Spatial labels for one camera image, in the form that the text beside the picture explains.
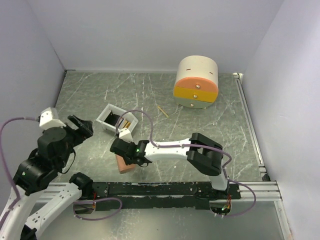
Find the pink leather card holder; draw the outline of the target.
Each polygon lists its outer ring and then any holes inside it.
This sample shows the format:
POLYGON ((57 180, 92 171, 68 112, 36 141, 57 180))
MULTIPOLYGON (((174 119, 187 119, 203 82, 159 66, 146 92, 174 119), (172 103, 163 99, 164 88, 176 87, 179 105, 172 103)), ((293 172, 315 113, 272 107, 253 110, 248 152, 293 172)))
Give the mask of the pink leather card holder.
POLYGON ((128 173, 128 172, 134 170, 136 167, 135 164, 127 165, 124 161, 124 158, 117 155, 117 154, 115 155, 115 158, 116 158, 116 162, 117 162, 118 171, 120 174, 128 173))

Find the white card storage box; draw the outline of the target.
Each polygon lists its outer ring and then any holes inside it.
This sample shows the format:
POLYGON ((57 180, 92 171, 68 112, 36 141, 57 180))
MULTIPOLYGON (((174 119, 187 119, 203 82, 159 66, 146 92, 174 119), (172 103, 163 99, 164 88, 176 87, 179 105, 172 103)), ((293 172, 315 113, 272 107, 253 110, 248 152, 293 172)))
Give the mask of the white card storage box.
POLYGON ((121 125, 125 120, 130 121, 131 125, 128 127, 132 132, 138 124, 138 119, 132 112, 125 113, 126 110, 108 103, 103 111, 99 114, 96 121, 101 125, 102 129, 109 132, 116 132, 116 125, 118 130, 122 129, 121 125))

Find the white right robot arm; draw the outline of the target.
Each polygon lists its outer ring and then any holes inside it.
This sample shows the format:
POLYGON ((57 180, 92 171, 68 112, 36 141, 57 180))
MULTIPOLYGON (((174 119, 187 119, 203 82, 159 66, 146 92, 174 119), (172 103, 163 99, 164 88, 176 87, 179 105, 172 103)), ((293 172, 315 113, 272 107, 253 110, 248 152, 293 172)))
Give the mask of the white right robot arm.
POLYGON ((126 165, 146 167, 156 161, 182 160, 189 162, 203 175, 209 177, 213 195, 223 199, 229 194, 225 166, 232 157, 223 147, 201 133, 179 141, 155 142, 140 140, 138 143, 116 138, 110 152, 123 158, 126 165))

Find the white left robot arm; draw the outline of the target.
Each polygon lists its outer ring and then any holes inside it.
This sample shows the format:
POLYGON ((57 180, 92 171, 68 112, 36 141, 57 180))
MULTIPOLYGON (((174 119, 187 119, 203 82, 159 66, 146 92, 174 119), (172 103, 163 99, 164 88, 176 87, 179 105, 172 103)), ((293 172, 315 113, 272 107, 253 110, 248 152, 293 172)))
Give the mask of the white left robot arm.
POLYGON ((36 121, 43 130, 37 148, 19 166, 14 176, 7 172, 11 192, 1 214, 0 238, 2 240, 37 240, 50 223, 77 200, 87 200, 94 192, 93 180, 78 172, 59 195, 40 210, 31 214, 37 200, 49 184, 63 172, 74 148, 93 136, 93 123, 74 115, 68 119, 76 125, 71 128, 55 116, 26 117, 36 121))

